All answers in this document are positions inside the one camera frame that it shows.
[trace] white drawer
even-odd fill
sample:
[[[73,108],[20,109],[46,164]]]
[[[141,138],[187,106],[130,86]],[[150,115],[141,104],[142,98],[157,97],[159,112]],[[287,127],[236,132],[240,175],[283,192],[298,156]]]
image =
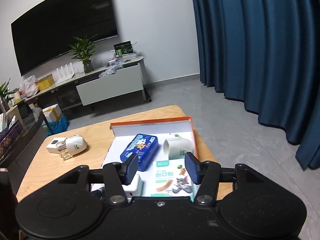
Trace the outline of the white drawer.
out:
[[[113,75],[89,81],[78,85],[76,88],[84,106],[104,99],[143,90],[140,64],[119,69]]]

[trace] bottle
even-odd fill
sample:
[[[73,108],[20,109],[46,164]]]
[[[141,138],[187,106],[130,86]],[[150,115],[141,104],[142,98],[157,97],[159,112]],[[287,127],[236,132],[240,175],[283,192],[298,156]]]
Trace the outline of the bottle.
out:
[[[116,58],[117,58],[117,60],[118,60],[118,64],[122,64],[122,58],[119,57],[119,55],[116,55]]]
[[[0,168],[0,199],[0,239],[19,240],[19,226],[14,214],[18,200],[6,168]]]

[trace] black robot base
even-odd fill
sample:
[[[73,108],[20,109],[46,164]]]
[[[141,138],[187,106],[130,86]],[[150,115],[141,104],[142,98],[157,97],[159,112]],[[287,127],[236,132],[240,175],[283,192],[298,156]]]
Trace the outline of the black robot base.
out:
[[[26,239],[298,239],[307,211],[294,194],[245,164],[222,168],[199,162],[191,153],[185,166],[195,184],[189,197],[132,197],[122,185],[131,183],[138,157],[125,163],[67,172],[24,198],[16,218]],[[217,201],[220,182],[233,192]],[[100,199],[92,183],[104,183]]]

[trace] white cup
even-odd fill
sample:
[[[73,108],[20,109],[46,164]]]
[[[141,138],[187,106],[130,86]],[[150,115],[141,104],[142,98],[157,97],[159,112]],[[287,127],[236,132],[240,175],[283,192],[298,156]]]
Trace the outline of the white cup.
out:
[[[163,151],[169,160],[184,159],[186,153],[193,153],[193,150],[193,143],[178,134],[170,134],[170,137],[164,140]]]

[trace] plastic bag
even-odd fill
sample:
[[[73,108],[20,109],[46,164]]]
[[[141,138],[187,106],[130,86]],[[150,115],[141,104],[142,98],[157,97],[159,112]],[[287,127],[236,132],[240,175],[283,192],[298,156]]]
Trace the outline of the plastic bag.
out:
[[[39,108],[39,107],[35,107],[34,104],[30,104],[29,106],[30,106],[30,108],[31,108],[31,110],[33,112],[33,116],[34,116],[34,118],[35,118],[35,120],[37,122],[38,119],[39,119],[40,113],[42,113],[42,109]]]
[[[99,74],[99,78],[103,78],[105,76],[109,76],[115,73],[116,73],[116,69],[113,66],[107,67],[107,70],[105,72],[102,72]]]
[[[57,122],[49,122],[49,125],[53,131],[53,134],[65,132],[68,129],[69,121],[65,114],[62,114],[60,119]],[[44,128],[44,131],[48,136],[52,135],[52,133],[49,131],[49,128],[45,124],[45,122],[42,123],[42,127]]]
[[[21,91],[24,97],[29,98],[38,93],[39,88],[36,84],[36,81],[36,76],[30,76],[26,78],[24,82],[20,85],[19,90]]]

